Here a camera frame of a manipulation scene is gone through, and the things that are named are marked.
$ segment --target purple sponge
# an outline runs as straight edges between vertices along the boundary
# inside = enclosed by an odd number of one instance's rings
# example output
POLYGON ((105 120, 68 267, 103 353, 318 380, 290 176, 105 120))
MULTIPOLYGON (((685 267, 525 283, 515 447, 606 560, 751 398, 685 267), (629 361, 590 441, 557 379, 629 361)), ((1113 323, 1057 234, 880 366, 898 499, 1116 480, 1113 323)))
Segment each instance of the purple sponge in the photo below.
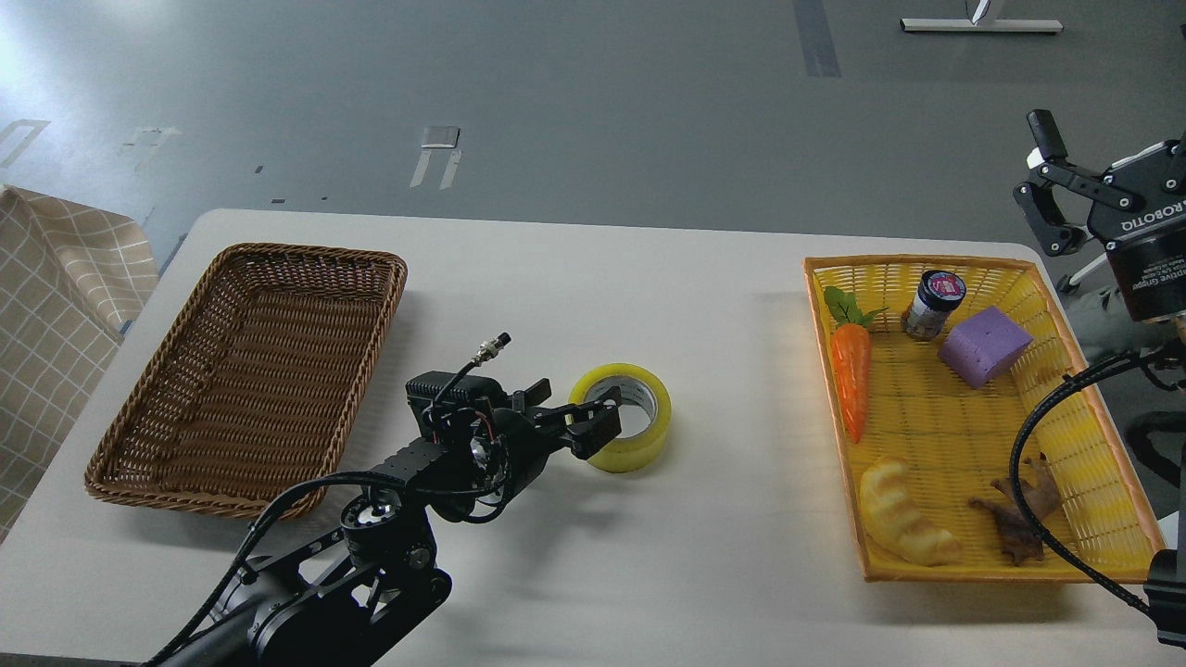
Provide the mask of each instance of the purple sponge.
POLYGON ((980 389, 1008 370, 1032 342, 1033 336, 1000 309, 988 306, 951 329, 939 348, 939 358, 980 389))

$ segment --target plaid cloth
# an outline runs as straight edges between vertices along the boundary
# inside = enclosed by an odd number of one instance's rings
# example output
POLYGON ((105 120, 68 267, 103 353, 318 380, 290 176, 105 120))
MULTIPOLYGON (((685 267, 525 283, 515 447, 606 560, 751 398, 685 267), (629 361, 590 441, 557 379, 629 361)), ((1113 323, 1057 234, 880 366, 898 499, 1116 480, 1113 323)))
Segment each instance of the plaid cloth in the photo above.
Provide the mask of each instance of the plaid cloth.
POLYGON ((130 218, 0 191, 0 541, 155 286, 130 218))

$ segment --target yellow tape roll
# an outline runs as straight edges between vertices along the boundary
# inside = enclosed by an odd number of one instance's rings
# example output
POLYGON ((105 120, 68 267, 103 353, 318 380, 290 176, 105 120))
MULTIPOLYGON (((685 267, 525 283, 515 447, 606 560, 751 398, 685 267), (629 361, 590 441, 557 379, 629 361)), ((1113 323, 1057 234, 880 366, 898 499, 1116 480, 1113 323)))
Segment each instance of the yellow tape roll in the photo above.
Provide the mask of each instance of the yellow tape roll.
POLYGON ((573 387, 568 400, 582 404, 614 386, 621 388, 621 402, 640 407, 651 423, 635 436, 616 438, 591 457, 589 463, 606 472, 630 472, 655 460, 663 451, 668 424, 671 423, 671 398, 663 382, 645 368, 607 363, 586 373, 573 387))

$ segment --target wicker basket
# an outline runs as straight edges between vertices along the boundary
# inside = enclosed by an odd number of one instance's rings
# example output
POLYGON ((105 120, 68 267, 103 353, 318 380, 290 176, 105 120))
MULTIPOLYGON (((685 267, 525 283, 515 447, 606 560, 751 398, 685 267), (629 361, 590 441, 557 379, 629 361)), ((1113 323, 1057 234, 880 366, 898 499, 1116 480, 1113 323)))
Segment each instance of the wicker basket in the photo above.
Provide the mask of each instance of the wicker basket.
MULTIPOLYGON (((808 258, 804 271, 866 580, 1088 582, 1050 550, 1042 561, 1014 566, 1001 553, 991 515, 968 507, 971 496, 1007 502, 988 483, 1007 477, 1009 450, 1022 420, 1064 374, 1085 367, 1038 268, 987 258, 868 255, 808 258), (959 275, 968 297, 939 338, 918 342, 901 331, 899 318, 923 272, 932 268, 959 275), (828 355, 835 323, 823 300, 825 286, 855 292, 866 312, 888 306, 871 328, 869 419, 860 444, 848 438, 840 418, 828 355), (977 390, 939 361, 938 348, 951 326, 990 305, 1034 342, 1009 374, 977 390), (908 462, 911 495, 925 516, 962 542, 959 563, 911 565, 867 538, 856 512, 856 489, 865 470, 882 455, 908 462)), ((1039 451, 1050 458, 1064 498, 1061 512, 1046 517, 1046 526, 1092 567, 1120 582, 1143 582, 1154 552, 1163 548, 1161 534, 1093 387, 1064 401, 1039 424, 1025 453, 1039 451)))
POLYGON ((333 471, 406 279, 388 253, 227 248, 91 457, 87 491, 254 517, 292 484, 333 471))

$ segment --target toy carrot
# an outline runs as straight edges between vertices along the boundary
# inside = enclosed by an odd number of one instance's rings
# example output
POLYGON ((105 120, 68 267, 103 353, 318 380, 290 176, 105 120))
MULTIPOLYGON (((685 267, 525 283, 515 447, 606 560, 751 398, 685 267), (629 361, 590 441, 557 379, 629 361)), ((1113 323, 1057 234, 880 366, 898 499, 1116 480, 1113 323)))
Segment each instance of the toy carrot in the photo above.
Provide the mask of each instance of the toy carrot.
POLYGON ((854 443, 865 434, 865 421, 869 418, 869 363, 873 342, 868 326, 873 318, 886 309, 862 313, 856 307, 856 294, 836 287, 824 287, 823 300, 831 317, 840 325, 831 335, 831 368, 836 376, 836 393, 840 394, 840 413, 844 428, 854 443))

